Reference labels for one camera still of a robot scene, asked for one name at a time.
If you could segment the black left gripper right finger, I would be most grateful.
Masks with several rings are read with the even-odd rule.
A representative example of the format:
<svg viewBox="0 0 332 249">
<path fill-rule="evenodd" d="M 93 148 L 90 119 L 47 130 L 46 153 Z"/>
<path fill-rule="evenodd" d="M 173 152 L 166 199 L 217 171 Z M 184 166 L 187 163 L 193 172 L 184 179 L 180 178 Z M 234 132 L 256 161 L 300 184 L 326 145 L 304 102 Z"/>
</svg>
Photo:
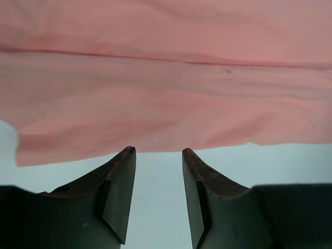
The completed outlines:
<svg viewBox="0 0 332 249">
<path fill-rule="evenodd" d="M 193 248 L 331 248 L 331 184 L 247 188 L 182 152 Z"/>
</svg>

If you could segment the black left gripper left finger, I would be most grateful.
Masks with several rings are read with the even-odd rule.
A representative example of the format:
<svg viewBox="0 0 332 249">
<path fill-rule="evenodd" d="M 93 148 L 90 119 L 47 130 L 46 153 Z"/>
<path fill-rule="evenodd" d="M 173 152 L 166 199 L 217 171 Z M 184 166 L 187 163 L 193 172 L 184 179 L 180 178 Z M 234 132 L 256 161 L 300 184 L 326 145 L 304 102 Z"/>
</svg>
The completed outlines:
<svg viewBox="0 0 332 249">
<path fill-rule="evenodd" d="M 126 241 L 136 151 L 52 192 L 1 187 L 1 248 L 120 248 Z"/>
</svg>

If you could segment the pink t shirt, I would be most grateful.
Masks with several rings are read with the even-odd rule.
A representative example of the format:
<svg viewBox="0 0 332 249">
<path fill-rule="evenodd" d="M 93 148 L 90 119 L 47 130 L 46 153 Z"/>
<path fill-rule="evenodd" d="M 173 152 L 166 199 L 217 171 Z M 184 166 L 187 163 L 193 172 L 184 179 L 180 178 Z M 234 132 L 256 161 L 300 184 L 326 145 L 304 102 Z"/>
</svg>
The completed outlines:
<svg viewBox="0 0 332 249">
<path fill-rule="evenodd" d="M 331 1 L 1 1 L 20 166 L 331 142 Z"/>
</svg>

